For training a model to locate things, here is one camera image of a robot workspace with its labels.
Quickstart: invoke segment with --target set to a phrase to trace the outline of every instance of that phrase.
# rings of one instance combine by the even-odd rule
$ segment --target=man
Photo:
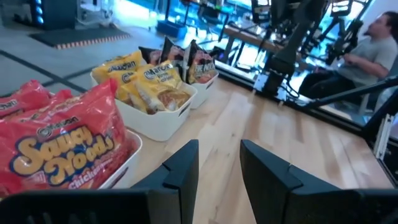
[[[394,39],[398,38],[398,13],[385,12],[364,35],[368,37],[343,56],[340,68],[307,75],[298,92],[312,99],[323,98],[385,78],[398,54]]]

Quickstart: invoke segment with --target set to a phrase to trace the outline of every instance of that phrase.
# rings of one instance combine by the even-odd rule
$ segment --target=man's arm
[[[379,49],[374,62],[358,57],[354,61],[354,64],[369,74],[375,75],[379,78],[386,78],[396,57],[397,48],[395,46],[383,47]]]

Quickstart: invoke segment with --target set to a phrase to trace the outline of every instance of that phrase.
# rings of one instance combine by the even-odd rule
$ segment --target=floor mat
[[[105,27],[83,30],[53,30],[39,34],[31,34],[29,36],[50,47],[55,47],[56,49],[81,47],[131,37],[130,34],[117,28]]]

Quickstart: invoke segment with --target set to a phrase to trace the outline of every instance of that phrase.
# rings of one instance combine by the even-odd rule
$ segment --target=bin handle cutout
[[[214,81],[212,81],[212,82],[206,87],[206,89],[208,89],[213,83],[214,83]]]
[[[181,117],[181,114],[184,113],[184,111],[186,111],[188,109],[189,105],[191,105],[191,103],[189,103],[187,106],[184,107],[184,109],[181,110],[181,112],[178,115],[178,117]]]
[[[117,178],[115,178],[115,179],[112,181],[112,183],[109,185],[109,187],[108,187],[107,189],[112,189],[112,188],[119,182],[119,180],[122,179],[122,177],[126,174],[126,172],[127,172],[128,169],[129,169],[129,168],[126,167],[126,168],[119,174],[119,176],[118,176]]]

